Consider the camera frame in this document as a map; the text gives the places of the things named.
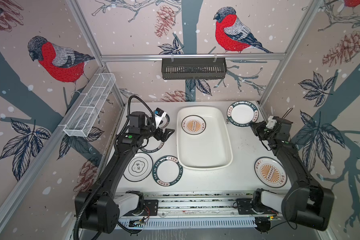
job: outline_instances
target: plate with orange sunburst design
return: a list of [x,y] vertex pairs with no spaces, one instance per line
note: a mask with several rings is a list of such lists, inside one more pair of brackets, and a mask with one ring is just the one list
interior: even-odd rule
[[189,115],[183,119],[181,126],[186,133],[197,135],[205,130],[206,124],[202,117]]
[[287,174],[283,166],[270,157],[260,157],[254,163],[257,177],[267,186],[279,188],[286,184]]

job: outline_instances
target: white table surface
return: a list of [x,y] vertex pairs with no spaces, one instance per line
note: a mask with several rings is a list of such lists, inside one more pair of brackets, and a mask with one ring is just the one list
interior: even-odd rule
[[[176,129],[177,113],[180,109],[189,106],[213,106],[223,113],[226,118],[226,111],[233,102],[176,102],[176,103],[147,103],[154,111],[161,108],[166,111],[170,117],[170,123],[166,128]],[[131,112],[147,112],[142,103],[131,103]],[[125,123],[127,111],[124,111],[119,132]],[[263,121],[261,114],[257,120]],[[233,161],[225,168],[217,170],[191,170],[183,167],[181,179],[174,185],[164,187],[157,184],[152,173],[140,182],[130,182],[122,176],[116,193],[125,193],[129,190],[141,191],[144,193],[157,194],[207,194],[207,193],[228,193],[236,191],[254,191],[257,188],[273,190],[275,192],[287,192],[291,188],[288,179],[287,183],[281,188],[272,188],[262,183],[255,174],[254,163],[260,157],[270,157],[276,159],[272,151],[267,151],[256,137],[250,127],[236,127],[230,122],[227,124],[228,134],[231,140],[233,151]],[[177,156],[176,132],[165,142],[164,146],[157,152],[149,153],[153,163],[162,156]]]

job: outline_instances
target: wall-mounted shelf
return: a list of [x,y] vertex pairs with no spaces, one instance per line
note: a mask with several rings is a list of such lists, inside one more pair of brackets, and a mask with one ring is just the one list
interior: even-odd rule
[[68,136],[87,137],[116,79],[112,73],[100,73],[79,107],[68,121]]

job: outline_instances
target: white tray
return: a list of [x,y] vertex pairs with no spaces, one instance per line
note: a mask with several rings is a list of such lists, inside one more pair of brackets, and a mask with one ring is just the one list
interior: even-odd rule
[[[186,133],[182,121],[189,115],[204,119],[205,130],[197,135]],[[233,160],[231,141],[222,112],[214,107],[195,106],[177,114],[177,157],[180,164],[194,170],[216,170],[227,167]]]

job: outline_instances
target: plate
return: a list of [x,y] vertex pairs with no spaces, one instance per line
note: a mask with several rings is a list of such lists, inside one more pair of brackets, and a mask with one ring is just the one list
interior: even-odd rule
[[237,101],[229,106],[227,117],[235,126],[248,127],[252,122],[257,121],[259,110],[253,103],[248,101]]
[[267,186],[279,188],[286,184],[287,174],[283,166],[270,157],[260,157],[254,163],[257,177]]
[[129,162],[124,177],[130,182],[139,182],[151,173],[153,160],[144,152],[138,152]]
[[[147,144],[147,140],[144,139],[143,146]],[[154,137],[150,137],[148,145],[144,148],[141,147],[140,150],[145,153],[153,153],[159,151],[164,145],[164,142],[157,141]]]
[[183,175],[183,166],[174,156],[164,156],[155,162],[152,176],[157,184],[164,187],[177,183]]
[[206,124],[202,117],[189,115],[181,123],[183,130],[191,135],[197,135],[205,130]]

